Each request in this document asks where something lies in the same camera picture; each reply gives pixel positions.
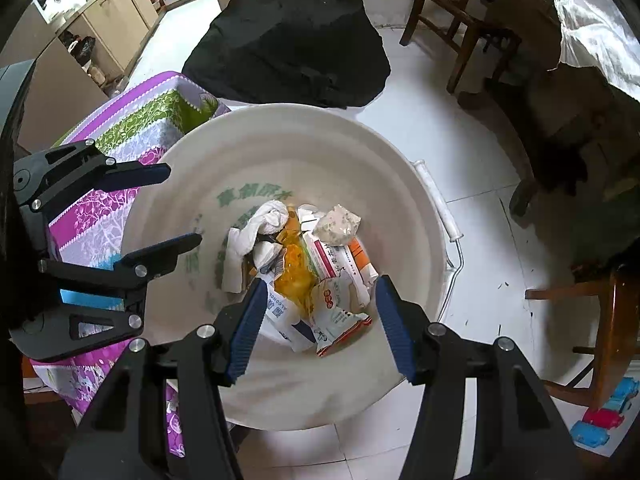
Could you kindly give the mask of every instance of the paper packaging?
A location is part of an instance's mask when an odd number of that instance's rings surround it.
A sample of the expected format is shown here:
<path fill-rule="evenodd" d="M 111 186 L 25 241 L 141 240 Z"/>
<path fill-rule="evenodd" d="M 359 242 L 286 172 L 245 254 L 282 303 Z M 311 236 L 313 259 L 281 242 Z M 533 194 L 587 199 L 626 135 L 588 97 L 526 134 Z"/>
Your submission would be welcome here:
<path fill-rule="evenodd" d="M 330 246 L 344 246 L 356 235 L 361 218 L 340 204 L 319 219 L 314 236 Z"/>
<path fill-rule="evenodd" d="M 300 319 L 298 308 L 293 301 L 278 294 L 273 288 L 274 275 L 258 274 L 267 284 L 267 320 L 287 340 L 294 352 L 302 352 L 316 344 L 313 332 L 308 324 Z"/>
<path fill-rule="evenodd" d="M 263 270 L 276 259 L 282 246 L 271 242 L 258 242 L 254 245 L 254 265 L 257 269 Z"/>
<path fill-rule="evenodd" d="M 369 304 L 369 291 L 362 281 L 360 271 L 349 248 L 328 246 L 311 233 L 304 233 L 302 240 L 320 280 L 335 278 L 344 270 L 348 274 L 350 282 L 353 283 L 360 306 L 365 307 Z"/>
<path fill-rule="evenodd" d="M 303 233 L 302 241 L 305 243 L 306 252 L 320 280 L 335 278 L 340 274 L 340 265 L 333 248 L 323 244 L 309 232 Z"/>
<path fill-rule="evenodd" d="M 313 231 L 318 224 L 319 219 L 324 213 L 319 212 L 318 208 L 311 204 L 303 204 L 298 207 L 298 220 L 300 220 L 300 230 L 302 232 Z"/>
<path fill-rule="evenodd" d="M 369 260 L 367 253 L 362 248 L 358 237 L 355 237 L 351 242 L 349 242 L 349 250 L 351 251 L 351 255 L 358 266 L 364 285 L 367 288 L 371 288 L 379 274 L 371 264 L 371 261 Z"/>
<path fill-rule="evenodd" d="M 347 312 L 350 302 L 349 279 L 344 274 L 318 283 L 311 291 L 314 309 L 309 317 L 318 343 L 316 353 L 322 357 L 334 344 L 347 339 L 362 326 L 370 325 L 364 313 Z"/>
<path fill-rule="evenodd" d="M 369 291 L 362 281 L 362 276 L 360 275 L 360 271 L 358 270 L 356 261 L 353 259 L 351 251 L 348 247 L 344 246 L 332 247 L 332 249 L 334 250 L 334 254 L 336 259 L 338 260 L 338 263 L 348 273 L 351 282 L 356 289 L 360 306 L 362 308 L 366 307 L 370 301 Z"/>

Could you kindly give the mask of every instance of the chair leg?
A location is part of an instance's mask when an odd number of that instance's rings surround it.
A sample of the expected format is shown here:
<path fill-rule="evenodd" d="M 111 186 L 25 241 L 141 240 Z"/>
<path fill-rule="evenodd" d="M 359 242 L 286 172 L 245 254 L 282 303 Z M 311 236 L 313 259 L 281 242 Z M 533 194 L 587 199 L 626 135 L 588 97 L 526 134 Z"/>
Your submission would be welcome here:
<path fill-rule="evenodd" d="M 543 383 L 549 395 L 556 399 L 564 400 L 564 402 L 576 404 L 577 406 L 589 406 L 591 403 L 591 392 L 588 388 L 572 388 L 552 381 L 543 381 Z"/>
<path fill-rule="evenodd" d="M 566 386 L 568 388 L 575 388 L 575 385 L 578 384 L 581 380 L 583 380 L 587 376 L 587 374 L 591 372 L 591 370 L 593 370 L 593 360 L 588 365 L 586 365 L 579 374 L 577 374 L 573 379 L 571 379 L 566 384 Z"/>
<path fill-rule="evenodd" d="M 449 30 L 447 31 L 447 38 L 453 40 L 453 37 L 456 35 L 458 29 L 460 28 L 460 23 L 460 20 L 457 20 L 456 18 L 453 19 L 451 25 L 449 25 Z"/>
<path fill-rule="evenodd" d="M 409 20 L 407 21 L 404 32 L 402 33 L 402 38 L 400 38 L 400 44 L 402 46 L 407 46 L 409 41 L 411 41 L 415 27 L 418 25 L 418 16 L 420 16 L 422 8 L 424 7 L 424 1 L 425 0 L 414 0 L 414 6 L 411 8 Z"/>
<path fill-rule="evenodd" d="M 468 26 L 466 28 L 465 37 L 462 39 L 462 45 L 460 46 L 460 52 L 458 52 L 456 63 L 453 66 L 453 72 L 451 72 L 449 82 L 447 82 L 447 92 L 450 94 L 453 94 L 456 89 L 460 81 L 460 76 L 462 76 L 479 38 L 480 30 L 477 27 Z"/>
<path fill-rule="evenodd" d="M 513 56 L 516 55 L 521 42 L 522 40 L 518 36 L 511 37 L 507 48 L 500 57 L 500 61 L 498 61 L 498 64 L 495 66 L 494 74 L 491 76 L 491 79 L 493 79 L 494 81 L 498 81 L 498 79 L 500 79 L 502 73 L 507 70 L 511 59 L 513 59 Z"/>
<path fill-rule="evenodd" d="M 562 300 L 581 296 L 598 296 L 606 291 L 608 282 L 584 282 L 558 288 L 528 288 L 524 292 L 525 300 Z"/>
<path fill-rule="evenodd" d="M 574 354 L 582 354 L 582 355 L 596 355 L 596 349 L 591 346 L 574 346 L 572 350 Z M 640 346 L 636 346 L 636 354 L 634 355 L 634 359 L 640 357 Z"/>

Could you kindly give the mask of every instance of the metal screw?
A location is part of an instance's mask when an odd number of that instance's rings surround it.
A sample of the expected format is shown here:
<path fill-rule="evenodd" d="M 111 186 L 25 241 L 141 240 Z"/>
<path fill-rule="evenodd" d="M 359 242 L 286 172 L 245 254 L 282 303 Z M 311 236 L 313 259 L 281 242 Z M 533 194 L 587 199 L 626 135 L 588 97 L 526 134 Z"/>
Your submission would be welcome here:
<path fill-rule="evenodd" d="M 202 326 L 199 326 L 198 329 L 196 330 L 196 334 L 198 334 L 198 337 L 201 337 L 203 339 L 207 339 L 212 335 L 214 335 L 215 333 L 216 333 L 216 329 L 213 325 L 202 325 Z"/>
<path fill-rule="evenodd" d="M 129 316 L 129 326 L 136 330 L 142 326 L 142 318 L 138 314 L 131 314 Z"/>
<path fill-rule="evenodd" d="M 146 276 L 146 267 L 142 264 L 136 265 L 134 268 L 136 271 L 136 276 L 139 278 L 144 278 Z"/>
<path fill-rule="evenodd" d="M 508 337 L 499 337 L 498 346 L 500 347 L 501 350 L 504 350 L 505 352 L 509 352 L 516 347 L 515 343 Z"/>
<path fill-rule="evenodd" d="M 132 352 L 140 352 L 146 345 L 144 339 L 137 337 L 129 342 L 129 350 Z"/>
<path fill-rule="evenodd" d="M 447 327 L 442 323 L 431 323 L 428 326 L 427 331 L 433 336 L 440 337 L 447 333 Z"/>

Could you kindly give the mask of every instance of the purple floral tablecloth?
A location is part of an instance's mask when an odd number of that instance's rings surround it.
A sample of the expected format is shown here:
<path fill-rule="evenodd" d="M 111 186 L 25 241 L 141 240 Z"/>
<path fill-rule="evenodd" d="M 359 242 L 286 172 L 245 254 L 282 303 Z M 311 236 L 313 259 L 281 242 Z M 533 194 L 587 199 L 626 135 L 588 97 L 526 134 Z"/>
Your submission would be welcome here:
<path fill-rule="evenodd" d="M 182 74 L 163 72 L 113 98 L 88 116 L 58 144 L 94 139 L 105 155 L 118 162 L 153 164 L 183 135 L 229 109 Z M 120 259 L 124 224 L 138 188 L 92 190 L 67 208 L 50 230 L 65 262 L 112 269 Z M 62 291 L 65 302 L 122 310 L 120 300 Z M 99 328 L 87 325 L 85 333 Z M 42 381 L 79 413 L 89 403 L 128 341 L 63 361 L 32 361 Z M 184 456 L 178 415 L 178 395 L 167 386 L 169 451 Z"/>

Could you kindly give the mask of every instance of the trash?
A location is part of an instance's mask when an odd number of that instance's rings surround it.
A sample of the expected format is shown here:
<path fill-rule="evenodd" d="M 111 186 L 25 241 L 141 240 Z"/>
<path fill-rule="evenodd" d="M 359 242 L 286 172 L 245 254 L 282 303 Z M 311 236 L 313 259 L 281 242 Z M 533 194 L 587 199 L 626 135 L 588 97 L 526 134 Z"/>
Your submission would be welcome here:
<path fill-rule="evenodd" d="M 360 271 L 353 259 L 351 251 L 348 247 L 344 246 L 334 247 L 333 249 L 336 258 L 338 259 L 338 263 L 344 269 L 344 272 L 348 274 L 351 283 L 353 283 L 353 286 L 355 287 L 360 307 L 365 308 L 370 301 L 369 291 L 362 281 L 362 276 L 360 275 Z"/>
<path fill-rule="evenodd" d="M 316 344 L 311 327 L 300 318 L 298 308 L 293 301 L 274 290 L 273 273 L 258 274 L 267 284 L 267 310 L 265 316 L 280 335 L 287 340 L 294 352 L 302 352 Z"/>
<path fill-rule="evenodd" d="M 335 236 L 351 237 L 350 247 L 331 246 L 311 232 L 309 224 L 320 225 L 323 219 L 327 227 L 331 222 L 333 227 L 340 225 L 325 233 L 330 232 L 334 242 Z M 276 200 L 265 202 L 244 229 L 229 229 L 222 288 L 241 292 L 254 278 L 265 281 L 270 325 L 294 352 L 315 344 L 322 356 L 334 343 L 371 323 L 362 310 L 369 304 L 368 286 L 378 274 L 360 241 L 353 238 L 359 222 L 340 205 L 324 214 L 311 204 L 295 208 Z M 256 242 L 258 234 L 262 236 Z M 253 268 L 244 273 L 252 260 Z"/>
<path fill-rule="evenodd" d="M 364 285 L 367 288 L 371 288 L 378 278 L 378 272 L 371 264 L 367 253 L 362 248 L 360 240 L 358 240 L 357 237 L 349 242 L 349 250 L 353 255 L 353 259 L 356 261 Z"/>
<path fill-rule="evenodd" d="M 351 301 L 349 281 L 344 275 L 322 280 L 311 292 L 314 308 L 309 324 L 318 343 L 316 353 L 320 357 L 361 326 L 371 324 L 368 314 L 348 312 Z"/>
<path fill-rule="evenodd" d="M 298 219 L 300 220 L 300 230 L 304 233 L 312 231 L 318 220 L 324 216 L 318 208 L 311 204 L 303 204 L 298 207 Z"/>
<path fill-rule="evenodd" d="M 316 275 L 320 280 L 335 278 L 339 273 L 338 259 L 335 257 L 333 248 L 322 243 L 312 233 L 306 232 L 302 235 L 306 252 L 309 255 L 311 264 L 314 266 Z"/>
<path fill-rule="evenodd" d="M 302 239 L 318 278 L 320 280 L 335 278 L 344 271 L 353 283 L 360 306 L 362 308 L 367 306 L 370 300 L 369 291 L 349 248 L 329 246 L 309 232 L 303 233 Z"/>
<path fill-rule="evenodd" d="M 276 234 L 288 219 L 287 206 L 279 200 L 269 200 L 258 208 L 242 230 L 234 227 L 229 229 L 222 273 L 222 290 L 242 292 L 242 257 L 254 248 L 258 233 Z"/>
<path fill-rule="evenodd" d="M 312 309 L 310 293 L 316 279 L 307 267 L 305 252 L 298 240 L 296 236 L 296 241 L 284 241 L 284 272 L 275 280 L 274 288 L 293 301 L 300 309 L 300 316 L 307 319 Z"/>
<path fill-rule="evenodd" d="M 258 242 L 254 245 L 254 266 L 256 269 L 262 270 L 268 267 L 276 256 L 280 254 L 282 246 L 272 242 Z"/>
<path fill-rule="evenodd" d="M 351 242 L 356 235 L 358 225 L 360 225 L 360 217 L 338 204 L 319 219 L 313 234 L 327 245 L 342 246 Z"/>

